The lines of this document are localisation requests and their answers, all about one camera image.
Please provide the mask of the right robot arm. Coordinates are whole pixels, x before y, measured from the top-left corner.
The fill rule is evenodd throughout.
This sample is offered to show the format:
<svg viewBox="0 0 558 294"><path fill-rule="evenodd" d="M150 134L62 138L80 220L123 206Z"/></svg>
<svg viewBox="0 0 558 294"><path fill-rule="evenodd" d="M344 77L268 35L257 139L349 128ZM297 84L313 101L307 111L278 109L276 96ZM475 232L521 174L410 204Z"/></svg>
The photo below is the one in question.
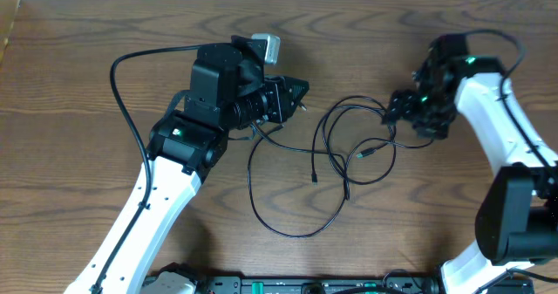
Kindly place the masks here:
<svg viewBox="0 0 558 294"><path fill-rule="evenodd" d="M471 54L470 35L436 38L412 74L416 90L394 92L383 119L389 126L407 120L418 136L443 140L462 115L493 172L475 218L474 241L425 280L424 293L487 293L557 257L557 153L515 98L514 68Z"/></svg>

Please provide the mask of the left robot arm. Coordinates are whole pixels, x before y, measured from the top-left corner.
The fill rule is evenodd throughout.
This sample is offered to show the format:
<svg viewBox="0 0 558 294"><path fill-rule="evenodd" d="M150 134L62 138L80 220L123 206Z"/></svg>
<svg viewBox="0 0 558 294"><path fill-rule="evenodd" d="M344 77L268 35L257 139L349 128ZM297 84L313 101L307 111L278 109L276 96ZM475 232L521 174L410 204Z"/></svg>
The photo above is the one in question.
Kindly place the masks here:
<svg viewBox="0 0 558 294"><path fill-rule="evenodd" d="M258 33L196 45L190 86L177 92L149 141L133 191L69 293L138 293L178 215L224 155L229 134L255 122L284 123L308 82L266 74L281 39Z"/></svg>

